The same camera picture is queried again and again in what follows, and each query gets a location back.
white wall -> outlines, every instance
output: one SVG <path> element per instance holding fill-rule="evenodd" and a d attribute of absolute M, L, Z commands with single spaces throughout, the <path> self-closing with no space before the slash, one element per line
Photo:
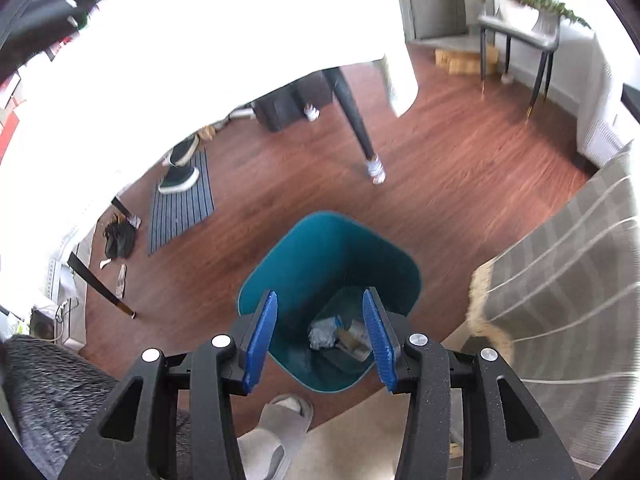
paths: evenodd
<path fill-rule="evenodd" d="M 561 0 L 593 27 L 612 69 L 619 72 L 625 82 L 640 88 L 640 55 L 626 30 L 606 0 Z M 554 57 L 551 97 L 572 113 L 576 113 L 587 84 L 591 61 L 593 33 L 580 25 L 563 20 L 561 45 Z M 505 39 L 498 35 L 496 45 L 504 54 Z M 511 43 L 511 66 L 514 75 L 522 72 L 525 82 L 533 80 L 540 63 L 540 51 L 517 41 Z"/>

cable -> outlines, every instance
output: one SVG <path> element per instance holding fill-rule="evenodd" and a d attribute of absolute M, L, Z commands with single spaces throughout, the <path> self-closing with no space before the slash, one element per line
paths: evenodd
<path fill-rule="evenodd" d="M 57 309 L 56 309 L 56 323 L 58 324 L 63 324 L 64 320 L 65 320 L 65 315 L 71 314 L 71 311 L 75 308 L 78 308 L 80 306 L 80 300 L 78 300 L 78 298 L 76 298 L 76 304 L 72 307 L 69 308 L 69 310 L 67 310 L 66 312 L 64 312 L 64 307 L 67 303 L 67 301 L 69 302 L 69 304 L 71 303 L 72 298 L 69 298 L 68 300 L 65 301 L 65 303 L 63 303 L 62 305 L 60 305 Z M 41 341 L 47 341 L 49 343 L 57 343 L 60 339 L 62 339 L 62 336 L 65 335 L 64 331 L 61 330 L 60 334 L 53 338 L 53 339 L 41 339 Z"/>

potted plant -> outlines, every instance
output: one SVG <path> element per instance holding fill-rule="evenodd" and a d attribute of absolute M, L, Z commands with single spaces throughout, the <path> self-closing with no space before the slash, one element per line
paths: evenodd
<path fill-rule="evenodd" d="M 591 28 L 580 16 L 567 9 L 563 2 L 558 0 L 500 0 L 500 13 L 505 21 L 521 30 L 531 30 L 538 20 L 540 12 L 547 12 L 569 20 L 571 23 L 580 23 Z"/>

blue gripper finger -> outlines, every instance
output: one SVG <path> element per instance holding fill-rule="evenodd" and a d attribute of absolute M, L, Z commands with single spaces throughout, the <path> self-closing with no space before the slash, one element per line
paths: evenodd
<path fill-rule="evenodd" d="M 378 308 L 373 300 L 370 290 L 365 290 L 362 297 L 362 317 L 369 333 L 369 339 L 373 348 L 373 355 L 378 367 L 378 376 L 386 389 L 392 392 L 398 384 L 396 374 L 396 352 L 391 345 L 385 326 L 382 322 Z"/>
<path fill-rule="evenodd" d="M 242 386 L 247 393 L 251 393 L 251 390 L 260 381 L 260 374 L 262 373 L 264 360 L 267 357 L 277 317 L 278 297 L 275 292 L 271 291 L 264 303 L 260 319 L 255 326 L 254 334 L 246 350 Z"/>

cardboard box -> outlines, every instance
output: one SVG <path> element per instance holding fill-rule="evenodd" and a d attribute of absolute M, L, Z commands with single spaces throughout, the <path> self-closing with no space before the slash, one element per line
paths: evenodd
<path fill-rule="evenodd" d="M 436 65 L 446 70 L 449 75 L 480 74 L 480 53 L 463 50 L 436 49 Z M 486 73 L 495 74 L 498 66 L 498 48 L 487 45 Z"/>

